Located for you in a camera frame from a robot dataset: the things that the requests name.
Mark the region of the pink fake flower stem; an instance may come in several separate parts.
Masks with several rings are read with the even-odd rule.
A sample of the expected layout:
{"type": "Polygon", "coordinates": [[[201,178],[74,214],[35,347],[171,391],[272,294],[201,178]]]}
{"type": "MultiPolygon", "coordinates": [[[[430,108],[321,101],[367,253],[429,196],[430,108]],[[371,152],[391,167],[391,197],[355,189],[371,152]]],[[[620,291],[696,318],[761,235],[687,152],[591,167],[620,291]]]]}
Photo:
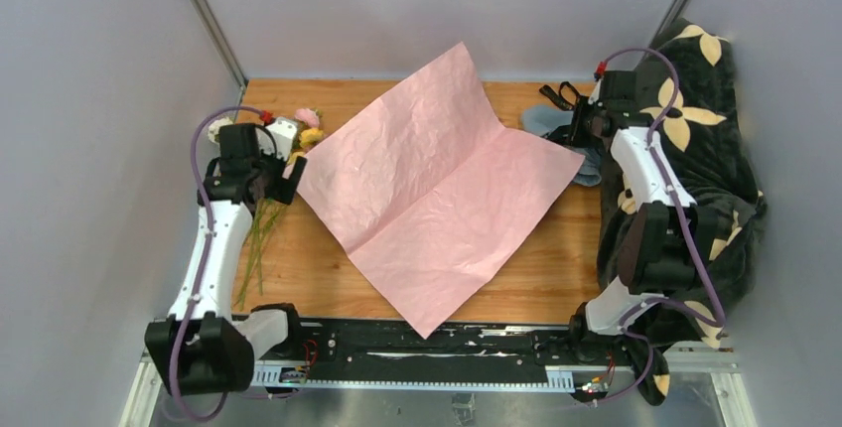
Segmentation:
{"type": "Polygon", "coordinates": [[[294,119],[303,123],[308,129],[321,129],[321,113],[312,108],[299,108],[294,112],[294,119]]]}

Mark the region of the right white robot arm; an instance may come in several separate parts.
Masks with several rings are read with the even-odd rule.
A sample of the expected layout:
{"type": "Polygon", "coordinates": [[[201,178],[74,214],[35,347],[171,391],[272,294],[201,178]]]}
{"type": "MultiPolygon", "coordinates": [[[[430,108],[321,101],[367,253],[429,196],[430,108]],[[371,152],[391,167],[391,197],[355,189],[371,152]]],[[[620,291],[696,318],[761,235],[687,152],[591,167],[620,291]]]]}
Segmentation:
{"type": "Polygon", "coordinates": [[[637,113],[632,71],[605,71],[589,100],[575,109],[572,141],[601,142],[619,165],[633,195],[631,225],[616,252],[616,276],[583,304],[572,323],[567,351],[592,364],[607,350],[607,337],[622,335],[656,306],[681,312],[719,329],[717,314],[676,300],[676,295],[712,288],[701,252],[713,242],[716,216],[697,205],[669,165],[657,130],[637,113]]]}

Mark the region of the pink wrapping paper sheet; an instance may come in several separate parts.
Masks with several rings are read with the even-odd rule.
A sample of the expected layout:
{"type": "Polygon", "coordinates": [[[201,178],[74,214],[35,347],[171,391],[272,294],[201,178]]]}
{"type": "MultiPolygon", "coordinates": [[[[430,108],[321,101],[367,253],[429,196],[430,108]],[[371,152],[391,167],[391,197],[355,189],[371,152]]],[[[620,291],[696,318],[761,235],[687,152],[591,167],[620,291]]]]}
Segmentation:
{"type": "Polygon", "coordinates": [[[364,278],[428,338],[496,276],[582,162],[504,126],[458,44],[311,150],[298,191],[364,278]]]}

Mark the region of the yellow fake flower stem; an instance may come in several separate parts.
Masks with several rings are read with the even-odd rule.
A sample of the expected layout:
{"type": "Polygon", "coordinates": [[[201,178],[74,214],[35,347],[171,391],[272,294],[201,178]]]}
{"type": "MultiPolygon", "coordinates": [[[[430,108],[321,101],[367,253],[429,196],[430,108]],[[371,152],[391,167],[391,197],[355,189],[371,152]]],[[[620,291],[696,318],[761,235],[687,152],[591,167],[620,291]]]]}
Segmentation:
{"type": "Polygon", "coordinates": [[[302,130],[293,142],[288,165],[294,165],[298,158],[303,157],[325,138],[326,133],[321,128],[312,127],[302,130]]]}

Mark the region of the white fake rose stem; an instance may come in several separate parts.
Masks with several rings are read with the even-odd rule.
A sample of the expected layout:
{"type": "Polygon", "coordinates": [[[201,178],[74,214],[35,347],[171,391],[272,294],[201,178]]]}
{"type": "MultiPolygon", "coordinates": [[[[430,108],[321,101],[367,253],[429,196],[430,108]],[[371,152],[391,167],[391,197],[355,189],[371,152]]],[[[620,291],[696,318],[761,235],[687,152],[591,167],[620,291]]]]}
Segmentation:
{"type": "Polygon", "coordinates": [[[206,130],[206,135],[209,141],[215,145],[219,145],[219,133],[223,127],[234,124],[235,121],[227,116],[220,117],[212,121],[206,130]]]}

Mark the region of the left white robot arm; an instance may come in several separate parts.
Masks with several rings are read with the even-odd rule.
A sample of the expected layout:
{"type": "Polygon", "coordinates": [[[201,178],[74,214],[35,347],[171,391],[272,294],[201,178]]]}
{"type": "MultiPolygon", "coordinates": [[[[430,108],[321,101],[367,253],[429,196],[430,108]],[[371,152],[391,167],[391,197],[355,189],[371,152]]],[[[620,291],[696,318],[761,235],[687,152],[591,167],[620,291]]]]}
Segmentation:
{"type": "Polygon", "coordinates": [[[230,307],[240,252],[259,204],[293,202],[306,166],[303,159],[290,159],[298,132],[298,124],[286,118],[222,125],[216,131],[218,156],[194,168],[201,186],[191,260],[168,315],[150,323],[144,336],[172,394],[243,391],[262,357],[291,360],[303,350],[292,304],[255,308],[241,322],[230,307]]]}

